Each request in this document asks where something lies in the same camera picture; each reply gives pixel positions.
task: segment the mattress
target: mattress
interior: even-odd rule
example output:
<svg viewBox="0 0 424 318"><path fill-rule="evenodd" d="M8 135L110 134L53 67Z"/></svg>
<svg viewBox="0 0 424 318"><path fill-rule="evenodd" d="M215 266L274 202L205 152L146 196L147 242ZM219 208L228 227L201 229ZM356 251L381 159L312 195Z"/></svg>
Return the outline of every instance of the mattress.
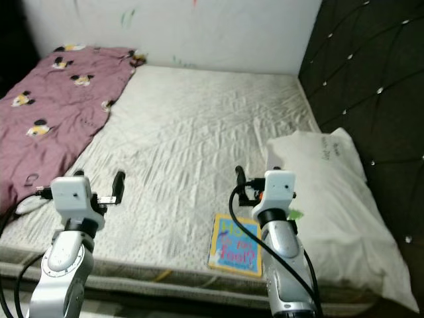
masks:
<svg viewBox="0 0 424 318"><path fill-rule="evenodd" d="M266 141L295 130L319 131L295 77L139 68L68 171L84 169L99 195L110 195L117 170L127 173L123 202L108 210L95 238L87 286L267 308L263 279L212 270L207 257L215 214L228 212L235 166L263 176ZM2 273L16 275L59 228L51 203L11 223L0 240ZM38 277L36 269L28 274ZM337 314L377 299L331 286L322 298Z"/></svg>

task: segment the book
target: book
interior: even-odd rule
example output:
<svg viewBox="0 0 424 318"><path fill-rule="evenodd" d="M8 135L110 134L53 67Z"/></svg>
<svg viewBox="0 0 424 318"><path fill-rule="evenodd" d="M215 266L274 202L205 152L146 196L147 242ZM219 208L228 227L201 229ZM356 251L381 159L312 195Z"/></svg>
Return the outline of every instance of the book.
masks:
<svg viewBox="0 0 424 318"><path fill-rule="evenodd" d="M238 220L250 232L260 237L257 222L245 218ZM234 223L230 215L217 214L213 225L208 265L214 269L261 277L260 246Z"/></svg>

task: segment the white pillow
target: white pillow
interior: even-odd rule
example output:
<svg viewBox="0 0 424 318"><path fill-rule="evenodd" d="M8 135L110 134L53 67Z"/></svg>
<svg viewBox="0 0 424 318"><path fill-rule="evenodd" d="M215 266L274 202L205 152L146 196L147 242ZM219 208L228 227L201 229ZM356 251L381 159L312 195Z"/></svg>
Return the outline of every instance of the white pillow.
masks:
<svg viewBox="0 0 424 318"><path fill-rule="evenodd" d="M346 131L295 132L268 141L268 169L296 174L290 207L322 286L369 289L418 312L409 272L387 230Z"/></svg>

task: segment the black tufted headboard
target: black tufted headboard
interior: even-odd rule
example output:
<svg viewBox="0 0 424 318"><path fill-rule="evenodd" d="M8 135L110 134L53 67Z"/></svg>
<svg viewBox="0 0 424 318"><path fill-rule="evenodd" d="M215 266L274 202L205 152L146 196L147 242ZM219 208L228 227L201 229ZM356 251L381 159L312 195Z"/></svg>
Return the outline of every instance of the black tufted headboard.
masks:
<svg viewBox="0 0 424 318"><path fill-rule="evenodd" d="M424 0L323 0L300 81L323 132L344 127L394 236L424 237Z"/></svg>

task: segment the pink blanket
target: pink blanket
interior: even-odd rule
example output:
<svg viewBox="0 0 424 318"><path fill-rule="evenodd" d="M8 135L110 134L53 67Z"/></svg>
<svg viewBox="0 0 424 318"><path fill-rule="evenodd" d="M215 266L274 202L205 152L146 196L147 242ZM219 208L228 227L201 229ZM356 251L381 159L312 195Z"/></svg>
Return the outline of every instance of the pink blanket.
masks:
<svg viewBox="0 0 424 318"><path fill-rule="evenodd" d="M0 100L0 215L75 162L134 73L133 52L61 47Z"/></svg>

